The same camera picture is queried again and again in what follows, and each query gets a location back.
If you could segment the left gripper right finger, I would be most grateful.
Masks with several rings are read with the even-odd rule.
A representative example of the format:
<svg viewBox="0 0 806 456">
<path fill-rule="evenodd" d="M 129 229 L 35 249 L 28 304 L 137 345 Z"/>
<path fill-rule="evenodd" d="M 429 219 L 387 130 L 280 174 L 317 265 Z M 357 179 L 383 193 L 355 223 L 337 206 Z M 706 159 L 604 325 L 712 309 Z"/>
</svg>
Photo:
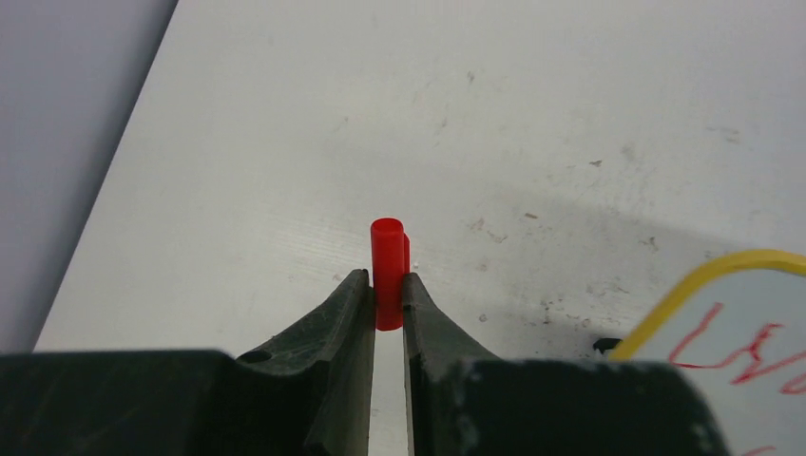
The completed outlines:
<svg viewBox="0 0 806 456">
<path fill-rule="evenodd" d="M 658 362 L 504 359 L 404 277 L 412 455 L 726 455 L 703 397 Z"/>
</svg>

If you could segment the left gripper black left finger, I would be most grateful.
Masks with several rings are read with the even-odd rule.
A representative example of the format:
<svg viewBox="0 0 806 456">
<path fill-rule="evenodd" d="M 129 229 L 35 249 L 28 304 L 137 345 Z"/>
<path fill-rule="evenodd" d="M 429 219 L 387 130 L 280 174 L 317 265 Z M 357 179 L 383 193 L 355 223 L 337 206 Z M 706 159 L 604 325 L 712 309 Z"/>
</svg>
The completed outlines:
<svg viewBox="0 0 806 456">
<path fill-rule="evenodd" d="M 374 293 L 350 272 L 300 320 L 232 357 L 83 351 L 1 359 L 5 455 L 364 455 Z"/>
</svg>

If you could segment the yellow-framed whiteboard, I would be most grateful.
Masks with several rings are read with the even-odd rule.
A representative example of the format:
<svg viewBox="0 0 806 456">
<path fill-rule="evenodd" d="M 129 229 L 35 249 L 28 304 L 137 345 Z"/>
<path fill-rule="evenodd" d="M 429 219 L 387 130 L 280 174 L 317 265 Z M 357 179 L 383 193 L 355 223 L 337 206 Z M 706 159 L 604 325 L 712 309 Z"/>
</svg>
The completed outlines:
<svg viewBox="0 0 806 456">
<path fill-rule="evenodd" d="M 609 357 L 678 369 L 735 455 L 804 454 L 804 256 L 751 250 L 704 263 Z"/>
</svg>

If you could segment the red marker cap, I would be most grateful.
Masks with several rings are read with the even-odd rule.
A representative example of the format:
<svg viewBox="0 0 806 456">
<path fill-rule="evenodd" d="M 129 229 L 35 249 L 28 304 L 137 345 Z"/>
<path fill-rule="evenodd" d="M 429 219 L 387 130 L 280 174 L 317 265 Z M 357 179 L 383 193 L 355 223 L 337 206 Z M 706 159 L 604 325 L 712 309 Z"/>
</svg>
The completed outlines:
<svg viewBox="0 0 806 456">
<path fill-rule="evenodd" d="M 396 218 L 379 218 L 370 228 L 375 327 L 382 332 L 403 325 L 402 281 L 411 271 L 410 240 Z"/>
</svg>

